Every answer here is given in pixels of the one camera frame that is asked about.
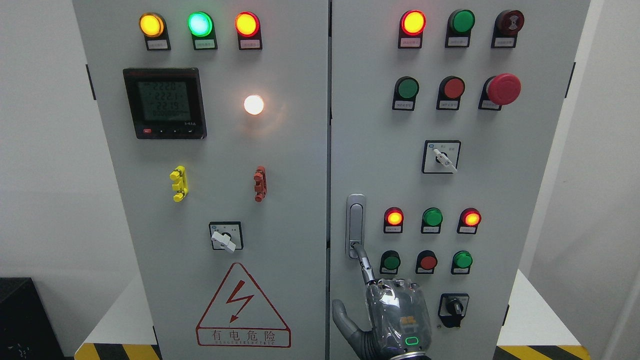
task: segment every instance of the white switch handle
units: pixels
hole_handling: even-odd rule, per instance
[[[448,168],[449,170],[453,171],[454,173],[458,172],[458,169],[453,165],[453,161],[449,160],[449,158],[445,154],[443,154],[438,149],[433,149],[433,152],[435,152],[436,159],[438,159],[438,161],[440,162],[440,164],[442,166],[444,166],[445,168]]]
[[[233,254],[233,252],[236,251],[236,245],[231,241],[231,236],[229,235],[220,234],[219,232],[214,231],[211,235],[211,241],[218,242],[220,244],[220,247],[225,249],[225,251],[227,252]]]

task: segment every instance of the warning sign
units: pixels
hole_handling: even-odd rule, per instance
[[[198,345],[291,347],[291,330],[244,265],[233,263],[196,327]]]

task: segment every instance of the black box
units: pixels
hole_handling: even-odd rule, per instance
[[[64,360],[29,277],[0,278],[0,359]]]

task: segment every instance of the black and yellow hazard stripe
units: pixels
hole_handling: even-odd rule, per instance
[[[162,360],[157,345],[83,344],[75,360]]]
[[[162,360],[157,345],[83,344],[75,360]],[[591,360],[581,346],[496,347],[493,360]]]
[[[581,346],[496,347],[493,360],[591,360]]]

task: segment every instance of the yellow terminal block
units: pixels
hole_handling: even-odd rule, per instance
[[[180,202],[184,200],[184,197],[189,193],[189,186],[187,185],[187,171],[182,165],[179,165],[169,174],[169,178],[173,181],[171,189],[175,191],[173,195],[173,201]]]

